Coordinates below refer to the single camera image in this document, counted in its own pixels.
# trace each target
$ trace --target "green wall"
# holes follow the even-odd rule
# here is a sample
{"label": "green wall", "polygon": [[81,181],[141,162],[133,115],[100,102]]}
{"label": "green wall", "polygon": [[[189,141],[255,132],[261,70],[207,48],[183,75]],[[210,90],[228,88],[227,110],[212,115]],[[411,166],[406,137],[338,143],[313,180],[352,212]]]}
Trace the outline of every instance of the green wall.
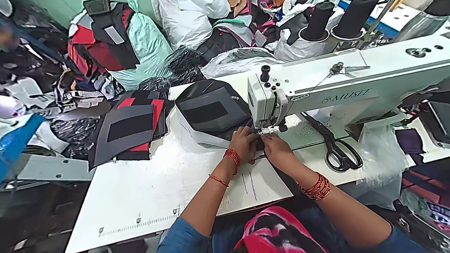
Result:
{"label": "green wall", "polygon": [[[83,9],[83,0],[32,0],[40,7],[47,9],[50,16],[62,26],[69,28],[69,22]],[[139,11],[156,21],[151,0],[138,0]]]}

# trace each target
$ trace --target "blue shirt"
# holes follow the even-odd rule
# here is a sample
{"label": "blue shirt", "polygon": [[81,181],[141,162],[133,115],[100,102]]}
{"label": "blue shirt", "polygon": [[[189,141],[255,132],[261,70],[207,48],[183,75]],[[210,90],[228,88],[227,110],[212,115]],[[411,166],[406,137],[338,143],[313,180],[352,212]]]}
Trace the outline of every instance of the blue shirt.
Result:
{"label": "blue shirt", "polygon": [[[208,237],[200,234],[183,218],[179,217],[170,228],[167,236],[158,246],[157,253],[207,252],[208,244]],[[400,230],[398,230],[398,228],[394,227],[391,235],[380,244],[365,249],[351,248],[348,252],[425,253],[425,249],[408,239]]]}

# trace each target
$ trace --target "thread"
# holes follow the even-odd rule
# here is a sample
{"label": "thread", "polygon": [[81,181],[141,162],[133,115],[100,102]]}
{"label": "thread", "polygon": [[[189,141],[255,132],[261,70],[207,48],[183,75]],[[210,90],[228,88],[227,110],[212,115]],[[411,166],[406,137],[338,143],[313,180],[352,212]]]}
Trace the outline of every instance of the thread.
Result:
{"label": "thread", "polygon": [[353,0],[347,7],[341,21],[334,29],[334,34],[345,39],[360,36],[361,28],[377,5],[378,0]]}
{"label": "thread", "polygon": [[325,29],[328,20],[333,14],[334,4],[329,0],[322,2],[314,7],[308,27],[303,30],[301,36],[307,41],[320,41],[327,36]]}

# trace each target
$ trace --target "blue pen mark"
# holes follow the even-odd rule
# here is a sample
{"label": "blue pen mark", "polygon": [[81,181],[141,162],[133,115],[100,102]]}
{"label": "blue pen mark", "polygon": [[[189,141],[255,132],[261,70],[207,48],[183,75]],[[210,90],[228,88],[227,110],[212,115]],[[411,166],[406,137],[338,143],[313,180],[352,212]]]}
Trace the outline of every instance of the blue pen mark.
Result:
{"label": "blue pen mark", "polygon": [[252,173],[251,172],[248,172],[248,173],[250,173],[250,180],[252,181],[253,195],[255,195],[255,200],[257,200],[256,193],[255,193],[255,186],[253,185]]}
{"label": "blue pen mark", "polygon": [[245,193],[248,194],[248,192],[247,192],[247,186],[245,185],[244,174],[241,173],[241,175],[242,175],[242,181],[244,182]]}

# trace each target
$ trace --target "woman's right hand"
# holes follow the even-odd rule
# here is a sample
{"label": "woman's right hand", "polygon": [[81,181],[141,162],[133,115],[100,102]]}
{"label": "woman's right hand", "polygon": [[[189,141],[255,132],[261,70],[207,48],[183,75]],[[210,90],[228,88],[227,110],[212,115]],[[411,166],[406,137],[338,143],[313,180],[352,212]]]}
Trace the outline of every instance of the woman's right hand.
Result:
{"label": "woman's right hand", "polygon": [[298,159],[292,152],[291,147],[284,140],[282,140],[277,134],[271,133],[269,135],[261,135],[261,139],[265,144],[265,153],[267,158],[278,169],[286,172],[292,163]]}

